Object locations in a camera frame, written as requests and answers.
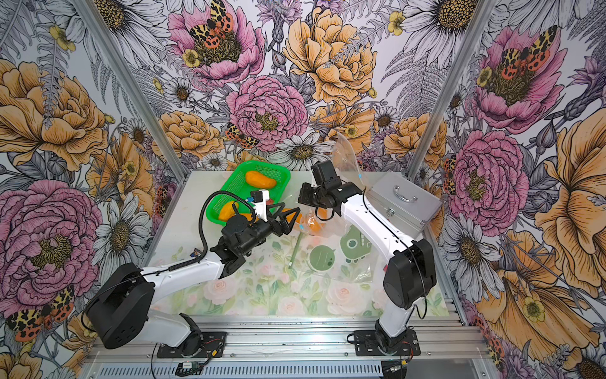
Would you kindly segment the clear zip-top bag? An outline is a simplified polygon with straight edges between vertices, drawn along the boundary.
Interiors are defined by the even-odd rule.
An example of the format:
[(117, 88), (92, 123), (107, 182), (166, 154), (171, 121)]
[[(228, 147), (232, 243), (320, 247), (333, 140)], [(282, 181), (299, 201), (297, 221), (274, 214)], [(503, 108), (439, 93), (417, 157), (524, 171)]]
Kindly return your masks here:
[(339, 177), (345, 182), (352, 182), (361, 190), (366, 188), (363, 172), (358, 166), (354, 149), (348, 139), (336, 133), (331, 140), (335, 142), (331, 161)]
[[(301, 206), (301, 213), (313, 208)], [(309, 274), (350, 284), (372, 282), (377, 250), (352, 223), (329, 216), (319, 235), (301, 232), (297, 227), (288, 236), (291, 248), (286, 252), (288, 273)]]

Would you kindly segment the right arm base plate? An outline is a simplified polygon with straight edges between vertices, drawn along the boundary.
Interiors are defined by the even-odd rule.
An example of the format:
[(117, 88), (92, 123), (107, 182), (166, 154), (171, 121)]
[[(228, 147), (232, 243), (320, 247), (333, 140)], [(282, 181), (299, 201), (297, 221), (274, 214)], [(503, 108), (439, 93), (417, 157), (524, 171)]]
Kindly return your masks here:
[(347, 342), (353, 344), (356, 356), (402, 356), (414, 358), (421, 354), (416, 332), (408, 328), (396, 337), (390, 337), (381, 331), (358, 330), (347, 336)]

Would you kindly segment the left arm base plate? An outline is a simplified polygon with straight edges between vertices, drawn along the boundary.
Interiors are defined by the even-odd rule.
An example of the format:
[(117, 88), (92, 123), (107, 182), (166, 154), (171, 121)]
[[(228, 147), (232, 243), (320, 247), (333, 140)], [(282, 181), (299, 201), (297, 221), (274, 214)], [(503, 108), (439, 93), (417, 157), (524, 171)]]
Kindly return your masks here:
[(221, 358), (226, 338), (224, 332), (192, 333), (178, 347), (161, 345), (156, 358)]

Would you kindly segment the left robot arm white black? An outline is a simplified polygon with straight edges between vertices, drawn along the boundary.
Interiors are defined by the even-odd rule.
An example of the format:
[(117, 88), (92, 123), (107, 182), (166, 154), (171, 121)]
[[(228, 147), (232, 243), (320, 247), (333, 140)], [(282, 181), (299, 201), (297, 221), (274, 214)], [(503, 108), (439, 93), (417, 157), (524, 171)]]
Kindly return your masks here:
[(181, 357), (200, 354), (204, 335), (192, 317), (165, 314), (152, 305), (188, 287), (236, 273), (270, 235), (290, 234), (300, 214), (299, 208), (286, 208), (282, 202), (248, 207), (250, 217), (232, 216), (216, 246), (204, 244), (188, 260), (146, 268), (133, 263), (119, 266), (85, 306), (103, 346), (116, 349), (142, 340), (163, 344)]

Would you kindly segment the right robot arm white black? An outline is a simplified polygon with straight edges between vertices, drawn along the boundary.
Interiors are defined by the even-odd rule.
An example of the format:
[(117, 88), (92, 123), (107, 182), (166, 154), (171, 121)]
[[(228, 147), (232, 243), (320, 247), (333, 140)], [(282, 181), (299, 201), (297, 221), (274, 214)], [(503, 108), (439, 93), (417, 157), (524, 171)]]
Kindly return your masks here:
[(339, 177), (331, 161), (314, 164), (311, 171), (315, 183), (302, 185), (298, 202), (333, 211), (355, 226), (387, 261), (383, 289), (388, 303), (376, 323), (375, 339), (382, 353), (394, 355), (410, 342), (410, 318), (413, 313), (425, 316), (419, 305), (427, 303), (437, 284), (432, 245), (398, 230), (372, 206), (364, 190)]

